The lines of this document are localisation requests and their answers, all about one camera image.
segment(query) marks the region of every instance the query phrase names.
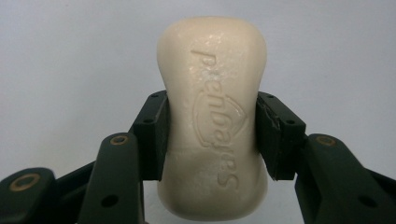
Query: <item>white soap bar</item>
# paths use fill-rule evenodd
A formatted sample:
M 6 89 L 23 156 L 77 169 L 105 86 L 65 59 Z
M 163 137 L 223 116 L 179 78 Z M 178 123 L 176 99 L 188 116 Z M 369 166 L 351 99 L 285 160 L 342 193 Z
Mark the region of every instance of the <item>white soap bar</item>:
M 164 31 L 157 57 L 171 111 L 161 201 L 192 220 L 248 215 L 267 191 L 254 127 L 262 35 L 238 19 L 186 19 Z

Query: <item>white background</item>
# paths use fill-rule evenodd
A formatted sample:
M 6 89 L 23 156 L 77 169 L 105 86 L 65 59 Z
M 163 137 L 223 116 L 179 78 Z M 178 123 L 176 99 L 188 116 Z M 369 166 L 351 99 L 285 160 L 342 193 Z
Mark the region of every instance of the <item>white background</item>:
M 164 89 L 156 44 L 192 16 L 239 17 L 266 38 L 260 91 L 307 133 L 343 140 L 361 163 L 396 178 L 396 1 L 1 1 L 0 178 L 43 166 L 59 177 L 95 160 Z M 169 214 L 145 184 L 151 224 Z M 303 223 L 293 182 L 269 183 L 252 215 L 224 223 Z

